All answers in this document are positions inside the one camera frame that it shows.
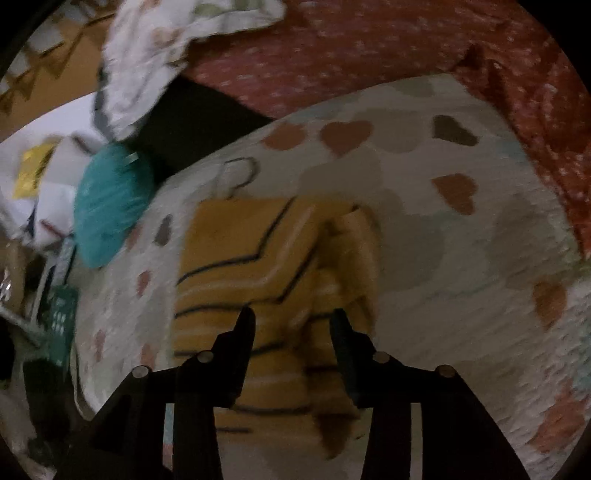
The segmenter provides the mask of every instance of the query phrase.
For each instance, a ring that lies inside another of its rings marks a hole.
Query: crumpled white cloth
[[[181,72],[190,40],[264,28],[284,15],[281,0],[123,1],[103,47],[103,113],[116,138],[134,133]]]

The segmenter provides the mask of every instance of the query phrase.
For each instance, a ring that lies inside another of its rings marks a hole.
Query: red fabric with white specks
[[[452,72],[506,117],[591,254],[591,101],[514,0],[285,0],[272,28],[195,43],[186,75],[273,118],[382,82]]]

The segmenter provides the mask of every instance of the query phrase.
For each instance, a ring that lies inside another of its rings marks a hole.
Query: yellow striped garment
[[[243,305],[256,336],[242,395],[220,433],[339,453],[359,414],[336,368],[333,309],[369,333],[379,234],[368,210],[315,198],[208,200],[181,255],[171,338],[178,364],[209,349]]]

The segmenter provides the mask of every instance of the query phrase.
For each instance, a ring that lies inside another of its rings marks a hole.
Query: teal cushion
[[[92,157],[74,200],[74,235],[88,267],[111,261],[154,192],[146,156],[113,143]]]

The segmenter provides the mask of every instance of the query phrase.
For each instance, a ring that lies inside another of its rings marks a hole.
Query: silver bolt
[[[131,374],[134,376],[134,378],[144,378],[149,373],[150,369],[144,365],[139,365],[131,371]]]
[[[375,352],[372,357],[374,362],[379,364],[387,364],[390,361],[390,356],[386,352]]]
[[[197,355],[197,360],[199,360],[203,364],[208,364],[213,360],[213,352],[211,350],[204,350],[203,352],[199,352]]]
[[[435,370],[439,375],[445,378],[453,378],[456,376],[456,369],[451,365],[439,365]]]

